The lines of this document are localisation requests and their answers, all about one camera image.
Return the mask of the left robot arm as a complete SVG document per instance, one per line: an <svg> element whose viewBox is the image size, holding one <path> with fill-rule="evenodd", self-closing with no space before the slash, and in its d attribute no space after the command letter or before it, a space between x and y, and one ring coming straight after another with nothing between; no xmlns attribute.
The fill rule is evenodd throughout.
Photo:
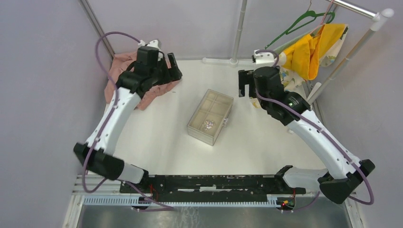
<svg viewBox="0 0 403 228"><path fill-rule="evenodd" d="M85 143L76 143L74 153L88 171L109 180L131 182L137 193L149 189L147 170L114 156L118 138L133 110L155 86L181 80L174 53L164 54L156 47L143 46L137 58L115 82L116 91L107 112Z"/></svg>

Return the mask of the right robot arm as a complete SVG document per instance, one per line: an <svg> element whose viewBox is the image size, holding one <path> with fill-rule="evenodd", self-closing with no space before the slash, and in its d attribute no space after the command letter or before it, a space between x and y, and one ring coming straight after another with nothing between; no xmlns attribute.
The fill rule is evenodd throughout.
<svg viewBox="0 0 403 228"><path fill-rule="evenodd" d="M336 204L347 198L364 205L374 204L374 193L367 179L375 169L369 160L361 160L344 147L321 123L311 105L297 92L286 91L277 67L264 66L238 71L239 97L256 98L272 118L299 136L325 165L310 170L285 166L275 179L277 192L286 194L293 188L323 193Z"/></svg>

